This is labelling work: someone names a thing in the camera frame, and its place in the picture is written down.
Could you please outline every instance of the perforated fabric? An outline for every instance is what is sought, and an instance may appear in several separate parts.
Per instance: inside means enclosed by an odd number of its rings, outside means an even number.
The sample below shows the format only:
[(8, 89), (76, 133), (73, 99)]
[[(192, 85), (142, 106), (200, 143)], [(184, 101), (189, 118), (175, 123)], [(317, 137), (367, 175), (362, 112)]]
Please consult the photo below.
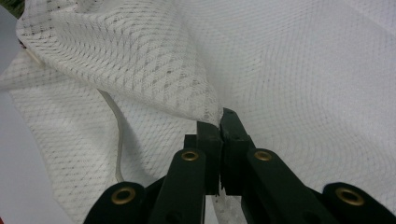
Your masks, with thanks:
[[(31, 0), (17, 34), (47, 67), (35, 69), (21, 54), (0, 85), (11, 89), (48, 164), (55, 198), (76, 222), (94, 201), (83, 203), (78, 195), (94, 198), (115, 181), (117, 122), (94, 88), (108, 91), (125, 117), (127, 180), (147, 185), (165, 174), (184, 134), (195, 132), (194, 121), (218, 125), (226, 106), (257, 147), (276, 152), (308, 187), (321, 191), (347, 182), (396, 214), (395, 32), (396, 4), (386, 0)], [(49, 113), (50, 96), (56, 108), (84, 103)], [(73, 154), (49, 144), (62, 139), (64, 127), (41, 131), (61, 136), (35, 131), (48, 118), (79, 127), (80, 139), (68, 139), (76, 146), (94, 143), (81, 153), (104, 150), (96, 143), (106, 146), (101, 160), (85, 161), (100, 166), (100, 176), (83, 178), (73, 190), (65, 175), (83, 171), (82, 161), (48, 159), (55, 148)], [(108, 132), (84, 129), (73, 119), (89, 119)], [(65, 173), (53, 163), (64, 164)], [(57, 194), (58, 187), (70, 198)], [(237, 198), (213, 203), (210, 223), (244, 222)]]

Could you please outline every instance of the black plastic part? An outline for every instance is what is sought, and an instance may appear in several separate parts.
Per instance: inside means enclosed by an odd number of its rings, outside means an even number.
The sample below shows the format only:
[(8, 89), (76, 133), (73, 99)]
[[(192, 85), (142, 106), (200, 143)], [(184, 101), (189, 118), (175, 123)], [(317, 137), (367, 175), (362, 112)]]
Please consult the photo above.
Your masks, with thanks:
[(163, 176), (161, 179), (146, 187), (146, 198), (144, 199), (140, 209), (140, 223), (147, 223), (149, 221), (149, 216), (151, 215), (152, 209), (157, 202), (157, 198), (160, 194), (160, 190), (163, 186), (163, 181), (165, 180), (165, 178), (166, 176)]
[(219, 129), (212, 124), (197, 122), (196, 148), (206, 155), (206, 195), (219, 195), (221, 147)]
[(183, 148), (196, 148), (197, 147), (197, 135), (186, 134), (184, 135), (184, 147)]
[[(134, 190), (134, 198), (128, 203), (115, 204), (112, 201), (113, 194), (123, 188)], [(136, 183), (121, 182), (107, 189), (92, 207), (84, 224), (125, 224), (142, 223), (140, 207), (145, 198), (145, 189)]]
[[(336, 192), (338, 189), (346, 190), (344, 190), (344, 194), (337, 195)], [(356, 194), (360, 195), (363, 199), (362, 204), (355, 203), (358, 202)], [(387, 208), (363, 190), (352, 185), (345, 183), (329, 184), (324, 188), (322, 196), (329, 209), (342, 223), (396, 224), (396, 217)]]
[(254, 188), (246, 184), (242, 194), (242, 211), (248, 224), (270, 223), (270, 218)]
[[(183, 154), (191, 152), (198, 158)], [(205, 153), (194, 148), (180, 150), (172, 160), (148, 223), (201, 224), (204, 215)]]
[[(257, 152), (269, 157), (260, 160)], [(247, 166), (247, 184), (260, 199), (269, 223), (339, 223), (274, 152), (251, 149)]]
[(244, 185), (243, 168), (250, 146), (250, 137), (235, 112), (224, 108), (220, 122), (224, 141), (221, 184), (227, 195), (241, 195)]

